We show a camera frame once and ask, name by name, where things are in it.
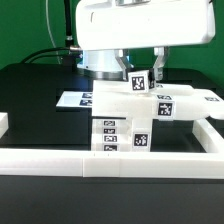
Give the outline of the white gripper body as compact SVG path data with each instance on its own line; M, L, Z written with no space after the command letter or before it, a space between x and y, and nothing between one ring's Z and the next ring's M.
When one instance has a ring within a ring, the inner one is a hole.
M194 45L215 36L211 0L81 0L76 33L84 50L137 49Z

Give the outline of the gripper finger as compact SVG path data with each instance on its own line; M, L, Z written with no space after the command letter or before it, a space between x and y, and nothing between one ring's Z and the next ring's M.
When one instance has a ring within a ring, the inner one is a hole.
M154 49L154 56L156 60L152 68L149 69L149 87L155 88L156 82L161 81L163 78L163 67L169 56L168 47L156 47Z
M129 52L126 49L115 50L115 59L122 69L122 79L128 79L128 73L132 70L133 65L129 62Z

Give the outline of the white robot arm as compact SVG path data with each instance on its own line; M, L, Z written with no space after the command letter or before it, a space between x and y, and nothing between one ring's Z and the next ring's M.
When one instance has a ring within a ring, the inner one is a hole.
M127 78L126 51L152 48L156 80L171 46L208 43L215 36L212 0L81 0L76 7L79 66L97 79Z

